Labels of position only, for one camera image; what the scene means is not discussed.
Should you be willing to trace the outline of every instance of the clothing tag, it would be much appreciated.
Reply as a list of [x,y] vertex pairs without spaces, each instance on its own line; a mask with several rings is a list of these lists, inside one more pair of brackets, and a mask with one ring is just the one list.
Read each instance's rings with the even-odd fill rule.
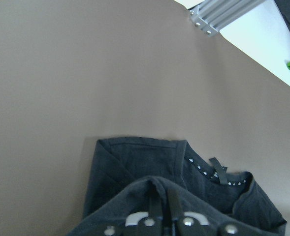
[[222,167],[219,161],[217,160],[217,158],[215,157],[210,158],[209,161],[217,172],[220,184],[228,184],[228,180],[226,176],[227,167]]

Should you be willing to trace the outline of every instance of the silver screw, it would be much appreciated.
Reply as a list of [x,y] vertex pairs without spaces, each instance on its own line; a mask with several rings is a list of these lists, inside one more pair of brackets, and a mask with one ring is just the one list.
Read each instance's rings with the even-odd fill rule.
[[155,221],[153,219],[148,218],[144,221],[145,226],[153,226],[155,224]]
[[190,217],[185,217],[183,219],[183,224],[185,224],[186,226],[192,226],[194,224],[194,220]]
[[225,227],[225,230],[228,234],[231,234],[231,235],[235,235],[238,232],[237,227],[235,227],[234,225],[227,225]]
[[106,236],[112,236],[115,234],[114,226],[108,226],[106,227],[106,230],[104,231],[104,235]]

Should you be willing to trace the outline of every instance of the black strap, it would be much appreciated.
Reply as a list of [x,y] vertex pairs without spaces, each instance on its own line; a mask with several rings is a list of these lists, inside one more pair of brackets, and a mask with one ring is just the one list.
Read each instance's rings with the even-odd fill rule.
[[226,176],[226,170],[227,168],[222,167],[217,158],[213,157],[209,159],[210,163],[213,165],[215,168],[220,184],[228,184],[228,179]]

